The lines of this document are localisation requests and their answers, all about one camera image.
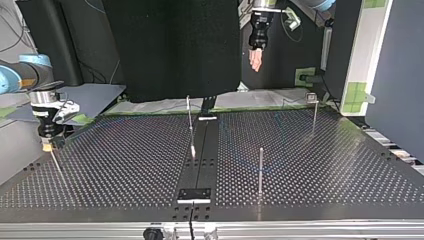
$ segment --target metal bracket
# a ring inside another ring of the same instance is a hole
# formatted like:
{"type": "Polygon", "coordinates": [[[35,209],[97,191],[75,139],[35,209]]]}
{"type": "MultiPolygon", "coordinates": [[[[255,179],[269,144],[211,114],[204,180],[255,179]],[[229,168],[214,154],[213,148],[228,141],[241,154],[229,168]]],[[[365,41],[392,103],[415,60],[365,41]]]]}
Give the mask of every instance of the metal bracket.
{"type": "Polygon", "coordinates": [[[215,107],[216,98],[217,96],[203,98],[202,110],[199,117],[199,121],[217,120],[217,117],[210,113],[210,110],[215,107]]]}
{"type": "Polygon", "coordinates": [[[178,204],[209,204],[211,203],[211,189],[181,189],[177,202],[178,204]]]}
{"type": "Polygon", "coordinates": [[[375,97],[369,93],[366,93],[365,101],[370,104],[375,104],[375,97]]]}

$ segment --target wall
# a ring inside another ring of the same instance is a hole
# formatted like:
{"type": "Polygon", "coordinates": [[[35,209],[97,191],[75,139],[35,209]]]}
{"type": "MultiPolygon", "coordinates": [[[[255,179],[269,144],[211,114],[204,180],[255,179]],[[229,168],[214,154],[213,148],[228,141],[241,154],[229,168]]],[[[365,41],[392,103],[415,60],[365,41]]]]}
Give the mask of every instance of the wall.
{"type": "Polygon", "coordinates": [[[369,125],[424,160],[424,1],[393,0],[368,106],[369,125]]]}
{"type": "MultiPolygon", "coordinates": [[[[6,20],[13,29],[21,34],[20,20],[21,14],[17,10],[13,0],[0,1],[0,49],[11,46],[18,40],[18,36],[10,29],[6,20]]],[[[19,42],[10,50],[0,52],[0,59],[8,62],[16,62],[22,53],[33,53],[31,39],[23,37],[23,42],[19,42]]],[[[0,109],[14,107],[28,102],[25,94],[6,94],[0,96],[0,109]]],[[[37,124],[14,122],[0,118],[0,184],[12,177],[30,162],[39,158],[42,154],[40,139],[36,133],[37,124]]]]}

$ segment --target black sheet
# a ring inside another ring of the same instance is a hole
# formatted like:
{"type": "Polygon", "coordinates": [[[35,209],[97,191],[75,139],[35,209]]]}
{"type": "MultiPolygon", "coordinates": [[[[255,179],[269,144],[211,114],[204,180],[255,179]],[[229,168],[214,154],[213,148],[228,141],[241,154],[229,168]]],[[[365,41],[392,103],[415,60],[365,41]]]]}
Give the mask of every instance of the black sheet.
{"type": "Polygon", "coordinates": [[[103,0],[132,102],[213,96],[241,79],[237,0],[103,0]]]}

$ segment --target white panel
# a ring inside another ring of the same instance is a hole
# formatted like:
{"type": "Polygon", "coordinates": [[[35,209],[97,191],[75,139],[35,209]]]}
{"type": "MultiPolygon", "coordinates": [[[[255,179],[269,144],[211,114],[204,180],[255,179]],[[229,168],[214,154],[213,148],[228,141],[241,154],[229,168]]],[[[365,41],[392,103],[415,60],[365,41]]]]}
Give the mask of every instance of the white panel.
{"type": "MultiPolygon", "coordinates": [[[[371,92],[392,2],[393,0],[387,0],[385,7],[365,8],[361,11],[342,106],[345,102],[349,82],[366,82],[366,92],[371,92]]],[[[342,111],[342,114],[344,116],[365,116],[367,106],[368,103],[364,103],[360,113],[342,111]]]]}

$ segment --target metal rod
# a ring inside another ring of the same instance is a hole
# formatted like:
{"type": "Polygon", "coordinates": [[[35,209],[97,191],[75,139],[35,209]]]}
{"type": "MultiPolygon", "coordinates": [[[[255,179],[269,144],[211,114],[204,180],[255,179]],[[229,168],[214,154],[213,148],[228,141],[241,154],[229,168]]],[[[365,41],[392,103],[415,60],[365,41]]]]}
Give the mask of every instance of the metal rod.
{"type": "Polygon", "coordinates": [[[191,119],[191,102],[190,102],[190,96],[187,96],[187,111],[188,111],[188,121],[189,121],[189,130],[190,130],[190,138],[191,138],[191,156],[193,159],[196,158],[196,148],[194,147],[194,129],[193,129],[193,121],[191,119]]]}
{"type": "Polygon", "coordinates": [[[314,112],[314,126],[313,129],[315,130],[315,124],[317,122],[317,113],[318,113],[318,101],[315,102],[315,112],[314,112]]]}
{"type": "Polygon", "coordinates": [[[262,179],[263,179],[263,168],[264,168],[264,149],[259,149],[259,197],[262,201],[262,179]]]}
{"type": "Polygon", "coordinates": [[[57,161],[56,156],[55,156],[55,155],[54,155],[54,153],[53,153],[53,150],[52,150],[52,151],[50,151],[50,155],[51,155],[51,156],[52,156],[52,158],[53,158],[53,162],[54,162],[54,165],[56,165],[57,171],[59,171],[59,173],[60,173],[60,174],[62,174],[62,169],[60,169],[59,162],[57,161]]]}
{"type": "Polygon", "coordinates": [[[63,175],[62,169],[60,169],[59,162],[57,161],[56,156],[53,153],[53,150],[50,151],[50,155],[52,156],[53,162],[56,165],[57,171],[59,172],[59,175],[63,180],[63,184],[65,185],[66,189],[68,189],[68,184],[66,184],[65,176],[63,175]]]}

